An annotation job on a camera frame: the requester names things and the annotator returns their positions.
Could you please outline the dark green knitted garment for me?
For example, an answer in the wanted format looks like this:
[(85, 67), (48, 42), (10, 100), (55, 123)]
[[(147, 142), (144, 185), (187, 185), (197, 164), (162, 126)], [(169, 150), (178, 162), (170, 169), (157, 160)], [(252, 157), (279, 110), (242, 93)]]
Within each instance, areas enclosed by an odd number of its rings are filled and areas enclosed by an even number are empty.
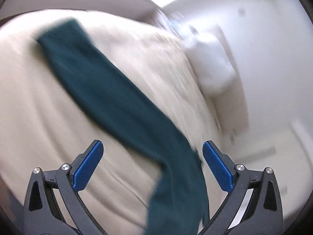
[(160, 163), (146, 234), (196, 234), (200, 222), (209, 220), (209, 200), (200, 158), (187, 138), (77, 21), (57, 25), (37, 41), (52, 72), (88, 116), (123, 145)]

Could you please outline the beige bed blanket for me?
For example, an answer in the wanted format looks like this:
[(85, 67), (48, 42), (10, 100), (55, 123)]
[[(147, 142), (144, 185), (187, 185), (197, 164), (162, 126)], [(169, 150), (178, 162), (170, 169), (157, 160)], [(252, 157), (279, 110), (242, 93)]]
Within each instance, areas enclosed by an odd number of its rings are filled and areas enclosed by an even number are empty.
[(221, 145), (215, 107), (201, 94), (177, 37), (104, 12), (43, 10), (1, 27), (1, 177), (22, 202), (34, 168), (59, 168), (101, 140), (104, 155), (82, 199), (109, 234), (142, 234), (160, 167), (91, 121), (49, 69), (37, 39), (68, 19), (80, 23), (194, 149), (208, 140)]

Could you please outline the beige padded headboard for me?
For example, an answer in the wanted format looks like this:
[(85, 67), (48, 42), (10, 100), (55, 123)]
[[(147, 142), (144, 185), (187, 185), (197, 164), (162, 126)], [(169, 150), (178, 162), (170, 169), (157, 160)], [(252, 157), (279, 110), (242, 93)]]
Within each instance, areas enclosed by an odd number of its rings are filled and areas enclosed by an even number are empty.
[(223, 134), (236, 137), (249, 128), (244, 88), (235, 58), (222, 29), (216, 25), (210, 29), (210, 32), (224, 48), (229, 62), (236, 72), (236, 78), (233, 80), (233, 83), (222, 94), (212, 99)]

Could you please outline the white pillow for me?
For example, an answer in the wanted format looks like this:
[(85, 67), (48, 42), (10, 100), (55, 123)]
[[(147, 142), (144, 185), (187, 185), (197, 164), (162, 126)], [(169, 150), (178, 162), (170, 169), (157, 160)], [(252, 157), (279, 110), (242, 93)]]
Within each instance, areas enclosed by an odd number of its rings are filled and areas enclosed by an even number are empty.
[(185, 53), (205, 96), (218, 96), (235, 81), (237, 73), (225, 49), (212, 34), (194, 36)]

